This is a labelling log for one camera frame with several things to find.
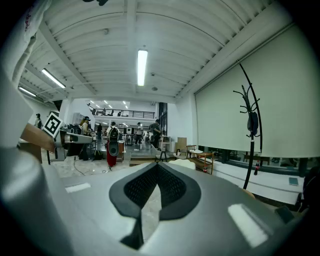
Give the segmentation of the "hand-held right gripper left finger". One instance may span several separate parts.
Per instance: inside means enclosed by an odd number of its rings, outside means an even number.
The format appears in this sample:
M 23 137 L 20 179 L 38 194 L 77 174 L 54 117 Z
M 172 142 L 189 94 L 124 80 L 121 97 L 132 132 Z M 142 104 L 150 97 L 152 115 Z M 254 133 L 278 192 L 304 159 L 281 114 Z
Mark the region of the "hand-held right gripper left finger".
M 116 181 L 109 190 L 109 199 L 119 214 L 134 219 L 133 230 L 120 242 L 135 250 L 144 244 L 141 211 L 157 185 L 157 172 L 157 164 L 151 163 Z

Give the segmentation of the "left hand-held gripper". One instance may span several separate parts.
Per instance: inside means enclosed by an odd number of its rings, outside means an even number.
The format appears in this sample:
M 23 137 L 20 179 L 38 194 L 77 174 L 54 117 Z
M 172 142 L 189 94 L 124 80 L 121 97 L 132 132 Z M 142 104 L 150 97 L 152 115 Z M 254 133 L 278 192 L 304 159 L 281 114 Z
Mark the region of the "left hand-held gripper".
M 53 139 L 55 155 L 55 159 L 53 160 L 64 161 L 68 154 L 67 144 L 71 143 L 68 125 L 52 112 L 45 121 L 43 130 Z M 92 141 L 93 138 L 91 136 L 73 135 L 73 142 L 75 144 L 91 144 Z

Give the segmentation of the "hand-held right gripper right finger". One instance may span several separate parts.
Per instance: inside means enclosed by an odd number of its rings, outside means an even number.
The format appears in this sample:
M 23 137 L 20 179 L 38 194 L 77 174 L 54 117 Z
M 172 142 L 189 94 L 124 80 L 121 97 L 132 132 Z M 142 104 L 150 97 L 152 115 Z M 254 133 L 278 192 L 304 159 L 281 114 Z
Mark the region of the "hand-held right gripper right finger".
M 201 188 L 193 178 L 163 162 L 157 164 L 157 185 L 161 196 L 160 221 L 184 218 L 201 199 Z

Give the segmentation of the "person's left forearm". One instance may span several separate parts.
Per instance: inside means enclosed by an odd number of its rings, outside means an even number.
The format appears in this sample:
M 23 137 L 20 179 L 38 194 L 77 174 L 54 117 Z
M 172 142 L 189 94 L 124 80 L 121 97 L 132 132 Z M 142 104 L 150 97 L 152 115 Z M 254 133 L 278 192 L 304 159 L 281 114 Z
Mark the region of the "person's left forearm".
M 20 138 L 51 153 L 55 152 L 54 139 L 45 131 L 30 123 L 25 126 Z

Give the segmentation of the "wooden coffee table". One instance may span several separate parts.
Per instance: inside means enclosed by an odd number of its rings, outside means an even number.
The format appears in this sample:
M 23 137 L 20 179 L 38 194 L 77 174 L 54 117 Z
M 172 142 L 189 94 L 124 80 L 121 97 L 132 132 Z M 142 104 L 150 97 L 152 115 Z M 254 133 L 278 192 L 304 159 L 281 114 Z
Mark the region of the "wooden coffee table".
M 244 191 L 247 195 L 249 195 L 254 200 L 256 199 L 255 195 L 253 193 L 251 193 L 250 191 L 243 189 L 243 188 L 241 190 Z

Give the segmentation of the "wooden cabinet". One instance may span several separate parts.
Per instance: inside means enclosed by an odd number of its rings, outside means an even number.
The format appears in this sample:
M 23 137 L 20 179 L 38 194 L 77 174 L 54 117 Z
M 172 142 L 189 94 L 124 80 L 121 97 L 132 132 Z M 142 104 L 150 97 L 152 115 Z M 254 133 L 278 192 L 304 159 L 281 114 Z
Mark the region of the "wooden cabinet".
M 122 162 L 125 155 L 125 142 L 123 140 L 118 141 L 118 155 L 116 158 L 117 162 Z

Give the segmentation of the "wooden shelf cart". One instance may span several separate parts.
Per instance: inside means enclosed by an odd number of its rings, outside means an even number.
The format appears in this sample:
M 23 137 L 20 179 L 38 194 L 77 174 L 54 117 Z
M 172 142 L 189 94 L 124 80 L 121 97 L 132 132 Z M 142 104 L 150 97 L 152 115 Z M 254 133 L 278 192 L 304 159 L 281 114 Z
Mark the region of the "wooden shelf cart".
M 196 145 L 186 146 L 187 159 L 194 162 L 196 169 L 203 172 L 204 166 L 207 166 L 207 174 L 213 175 L 214 172 L 214 153 L 213 152 L 203 152 L 203 153 L 193 153 L 194 150 L 198 150 Z

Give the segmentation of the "brown cardboard box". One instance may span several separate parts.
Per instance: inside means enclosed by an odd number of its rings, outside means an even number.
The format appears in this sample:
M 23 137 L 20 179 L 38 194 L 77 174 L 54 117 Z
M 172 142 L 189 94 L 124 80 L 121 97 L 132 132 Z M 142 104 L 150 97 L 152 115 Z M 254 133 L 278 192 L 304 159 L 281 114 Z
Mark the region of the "brown cardboard box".
M 178 137 L 176 143 L 176 153 L 186 153 L 187 152 L 187 138 L 186 137 Z

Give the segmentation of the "brown desk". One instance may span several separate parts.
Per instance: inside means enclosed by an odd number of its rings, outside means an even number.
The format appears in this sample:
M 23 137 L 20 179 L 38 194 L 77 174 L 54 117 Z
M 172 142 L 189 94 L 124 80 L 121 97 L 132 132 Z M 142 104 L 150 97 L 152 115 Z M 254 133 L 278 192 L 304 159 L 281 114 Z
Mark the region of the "brown desk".
M 27 142 L 21 138 L 19 139 L 18 145 L 21 151 L 24 151 L 33 155 L 35 158 L 38 159 L 40 163 L 42 163 L 41 148 L 38 145 Z

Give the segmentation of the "grey chair black legs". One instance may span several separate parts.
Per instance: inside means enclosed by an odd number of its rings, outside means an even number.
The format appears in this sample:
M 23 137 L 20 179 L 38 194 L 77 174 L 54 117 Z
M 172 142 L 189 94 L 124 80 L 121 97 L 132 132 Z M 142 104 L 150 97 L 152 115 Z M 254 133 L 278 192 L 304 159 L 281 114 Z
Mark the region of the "grey chair black legs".
M 165 161 L 167 162 L 168 157 L 166 151 L 158 150 L 157 148 L 154 147 L 154 145 L 151 145 L 151 150 L 152 154 L 154 155 L 154 161 L 159 162 L 159 161 Z

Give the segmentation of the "small white table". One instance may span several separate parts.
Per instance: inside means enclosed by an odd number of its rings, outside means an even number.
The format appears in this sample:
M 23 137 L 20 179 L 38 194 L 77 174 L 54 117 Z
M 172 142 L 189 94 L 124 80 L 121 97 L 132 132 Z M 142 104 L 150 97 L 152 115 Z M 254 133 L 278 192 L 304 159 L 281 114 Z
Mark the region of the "small white table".
M 171 137 L 170 136 L 165 136 L 161 135 L 159 137 L 159 148 L 162 152 L 171 152 L 172 145 L 171 145 Z

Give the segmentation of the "long ceiling tube light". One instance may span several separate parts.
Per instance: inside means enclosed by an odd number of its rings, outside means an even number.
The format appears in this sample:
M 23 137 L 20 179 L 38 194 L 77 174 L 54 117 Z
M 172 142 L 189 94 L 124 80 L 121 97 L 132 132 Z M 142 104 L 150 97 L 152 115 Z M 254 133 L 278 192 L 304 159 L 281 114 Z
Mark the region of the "long ceiling tube light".
M 143 87 L 145 84 L 145 74 L 147 65 L 148 52 L 138 50 L 137 52 L 137 85 Z
M 53 76 L 47 69 L 43 68 L 41 70 L 41 72 L 47 77 L 49 78 L 53 83 L 55 83 L 56 85 L 58 85 L 60 88 L 65 89 L 66 86 L 60 82 L 55 76 Z
M 23 87 L 21 87 L 21 86 L 19 86 L 18 89 L 19 89 L 20 91 L 22 91 L 23 93 L 25 93 L 25 94 L 28 94 L 28 95 L 30 95 L 30 96 L 32 96 L 32 97 L 36 97 L 36 95 L 35 95 L 34 93 L 28 91 L 27 89 L 25 89 L 25 88 L 23 88 Z

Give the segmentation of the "black coat rack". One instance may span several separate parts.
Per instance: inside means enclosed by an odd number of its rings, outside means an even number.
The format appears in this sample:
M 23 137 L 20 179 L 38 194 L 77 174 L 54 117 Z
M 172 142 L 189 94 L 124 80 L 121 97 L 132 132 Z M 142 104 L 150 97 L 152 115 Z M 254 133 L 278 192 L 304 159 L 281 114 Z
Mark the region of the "black coat rack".
M 261 120 L 261 113 L 260 113 L 260 107 L 258 102 L 260 101 L 260 98 L 256 97 L 256 93 L 253 88 L 253 84 L 250 81 L 244 67 L 242 66 L 241 62 L 239 60 L 236 61 L 237 64 L 240 66 L 247 82 L 248 82 L 248 88 L 245 89 L 245 87 L 242 85 L 242 92 L 233 90 L 233 93 L 239 94 L 242 96 L 242 99 L 245 102 L 245 105 L 241 105 L 241 108 L 244 108 L 245 111 L 240 111 L 241 114 L 248 114 L 248 118 L 250 116 L 251 112 L 256 112 L 258 115 L 258 132 L 257 135 L 254 136 L 252 132 L 249 130 L 249 135 L 246 135 L 248 138 L 250 138 L 250 151 L 249 151 L 249 163 L 247 168 L 246 177 L 244 180 L 243 189 L 247 189 L 247 186 L 249 184 L 251 171 L 253 167 L 253 161 L 254 161 L 254 152 L 255 152 L 255 138 L 259 138 L 259 152 L 262 153 L 263 149 L 263 129 L 262 129 L 262 120 Z

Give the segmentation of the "dark hanging bag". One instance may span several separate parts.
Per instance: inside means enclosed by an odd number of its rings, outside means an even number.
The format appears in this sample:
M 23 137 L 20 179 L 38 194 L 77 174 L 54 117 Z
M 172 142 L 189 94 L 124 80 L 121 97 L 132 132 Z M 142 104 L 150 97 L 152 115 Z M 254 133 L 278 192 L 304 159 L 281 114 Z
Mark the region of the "dark hanging bag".
M 251 112 L 248 121 L 247 121 L 247 129 L 256 136 L 258 133 L 258 127 L 259 127 L 259 118 L 258 114 L 256 112 Z

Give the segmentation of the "white roller blind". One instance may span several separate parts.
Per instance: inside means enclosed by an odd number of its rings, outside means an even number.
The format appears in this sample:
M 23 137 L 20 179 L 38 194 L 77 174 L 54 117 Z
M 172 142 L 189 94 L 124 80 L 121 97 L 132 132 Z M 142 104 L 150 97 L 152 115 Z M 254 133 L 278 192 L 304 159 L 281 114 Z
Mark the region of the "white roller blind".
M 258 99 L 266 157 L 320 157 L 320 60 L 298 26 L 259 50 L 196 94 L 198 144 L 248 151 L 243 89 Z

